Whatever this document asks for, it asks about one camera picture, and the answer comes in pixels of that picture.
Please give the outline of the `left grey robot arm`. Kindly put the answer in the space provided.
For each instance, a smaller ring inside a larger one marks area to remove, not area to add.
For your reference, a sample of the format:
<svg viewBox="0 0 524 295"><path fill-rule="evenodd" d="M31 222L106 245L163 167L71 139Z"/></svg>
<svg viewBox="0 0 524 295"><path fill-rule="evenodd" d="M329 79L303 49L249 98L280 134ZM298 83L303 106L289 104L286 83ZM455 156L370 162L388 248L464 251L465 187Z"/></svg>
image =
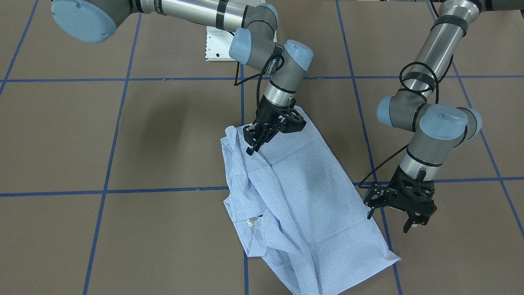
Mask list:
<svg viewBox="0 0 524 295"><path fill-rule="evenodd" d="M388 185L374 182L367 188L368 219L375 209L388 206L407 214L404 233L427 225L437 210L434 180L441 166L450 151L474 138L483 124L477 110L440 103L440 82L469 25L481 13L522 10L522 0L445 0L439 6L417 58L399 73L401 87L377 107L380 123L410 131L413 137L400 149L404 156Z"/></svg>

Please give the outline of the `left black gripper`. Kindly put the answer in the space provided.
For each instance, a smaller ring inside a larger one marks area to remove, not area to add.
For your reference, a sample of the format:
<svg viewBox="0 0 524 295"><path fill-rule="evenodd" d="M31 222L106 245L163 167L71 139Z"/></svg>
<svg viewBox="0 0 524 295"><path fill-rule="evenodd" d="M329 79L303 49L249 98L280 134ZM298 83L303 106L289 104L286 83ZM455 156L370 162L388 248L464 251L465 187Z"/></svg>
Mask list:
<svg viewBox="0 0 524 295"><path fill-rule="evenodd" d="M408 212L408 219L403 228L404 233L408 233L414 226L426 225L430 216L437 210L433 200L434 182L432 180L424 181L425 176L426 170L422 168L413 179L398 166L388 185L388 188L395 190L395 193L389 196L388 205ZM374 211L374 207L368 208L368 220L372 218Z"/></svg>

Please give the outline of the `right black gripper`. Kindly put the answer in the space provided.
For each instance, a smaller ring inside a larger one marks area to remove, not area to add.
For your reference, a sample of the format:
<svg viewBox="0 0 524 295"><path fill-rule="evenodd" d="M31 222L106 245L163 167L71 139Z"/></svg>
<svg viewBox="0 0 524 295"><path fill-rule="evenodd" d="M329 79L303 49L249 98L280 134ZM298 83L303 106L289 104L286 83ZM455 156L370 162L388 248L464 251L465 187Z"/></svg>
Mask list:
<svg viewBox="0 0 524 295"><path fill-rule="evenodd" d="M280 131L283 112L294 106L294 98L288 101L288 106L278 106L265 96L262 97L257 106L255 123L243 127L248 155L258 152L264 143L268 143Z"/></svg>

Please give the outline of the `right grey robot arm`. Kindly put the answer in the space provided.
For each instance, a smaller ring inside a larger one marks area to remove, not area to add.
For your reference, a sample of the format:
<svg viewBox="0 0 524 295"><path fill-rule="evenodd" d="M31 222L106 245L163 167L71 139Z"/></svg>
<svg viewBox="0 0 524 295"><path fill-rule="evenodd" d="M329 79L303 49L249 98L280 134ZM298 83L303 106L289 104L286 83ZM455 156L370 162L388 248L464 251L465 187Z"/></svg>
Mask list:
<svg viewBox="0 0 524 295"><path fill-rule="evenodd" d="M294 108L295 93L312 62L313 51L295 40L275 41L277 9L262 2L250 6L237 0L53 0L51 14L70 36L86 43L102 43L132 14L156 13L213 27L230 39L228 54L270 78L261 95L256 92L256 118L243 128L249 155L258 152L278 132L300 132L306 121Z"/></svg>

